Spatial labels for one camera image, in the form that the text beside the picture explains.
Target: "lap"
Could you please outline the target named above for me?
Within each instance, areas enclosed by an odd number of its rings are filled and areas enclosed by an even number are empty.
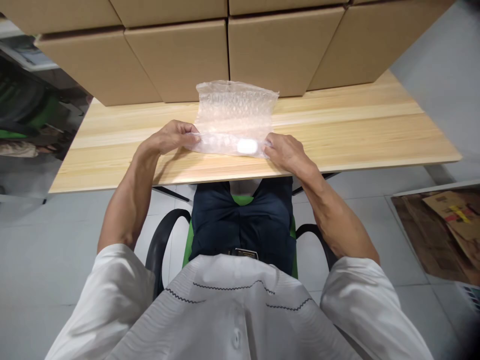
[[[190,260],[238,247],[258,252],[259,260],[290,274],[296,246],[290,237],[292,178],[263,179],[253,197],[250,204],[239,206],[228,182],[199,184]]]

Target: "forearm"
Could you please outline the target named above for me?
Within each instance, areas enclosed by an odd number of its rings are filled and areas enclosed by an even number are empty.
[[[368,258],[380,264],[380,258],[360,219],[325,181],[316,165],[297,175],[310,201],[316,224],[334,254]]]
[[[147,216],[152,182],[160,153],[138,148],[113,193],[105,212],[97,252],[112,244],[125,244],[132,250]]]

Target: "gray tile floor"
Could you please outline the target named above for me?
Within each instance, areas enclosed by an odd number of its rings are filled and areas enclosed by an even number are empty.
[[[461,298],[452,298],[450,282],[432,285],[398,223],[389,196],[401,187],[432,185],[422,167],[343,173],[329,180],[359,216],[381,258],[382,267],[397,289],[405,313],[425,338],[435,359],[450,359],[465,343],[466,323]],[[257,181],[234,182],[235,194],[252,193]],[[170,186],[193,198],[195,185]],[[76,304],[90,272],[103,214],[112,191],[48,196],[45,205],[0,204],[0,358],[42,359]],[[293,198],[297,227],[313,223],[304,194]],[[192,205],[153,192],[135,253],[145,262],[150,239],[160,220],[175,208]],[[174,227],[163,260],[163,282],[181,270],[188,226]],[[328,275],[322,247],[305,234],[297,242],[299,279],[319,302]]]

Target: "wooden desk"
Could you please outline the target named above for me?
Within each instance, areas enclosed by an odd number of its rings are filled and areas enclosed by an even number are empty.
[[[141,141],[171,119],[193,123],[197,103],[105,107],[93,100],[50,193],[113,189]],[[275,132],[291,134],[322,172],[459,161],[462,156],[387,71],[375,83],[281,98]],[[155,184],[193,184],[286,174],[264,159],[173,151]]]

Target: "bubble wrap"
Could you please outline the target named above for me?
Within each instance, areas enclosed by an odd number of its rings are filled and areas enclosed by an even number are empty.
[[[262,147],[273,131],[272,112],[279,94],[236,81],[203,82],[195,126],[200,142],[192,151],[265,158]]]

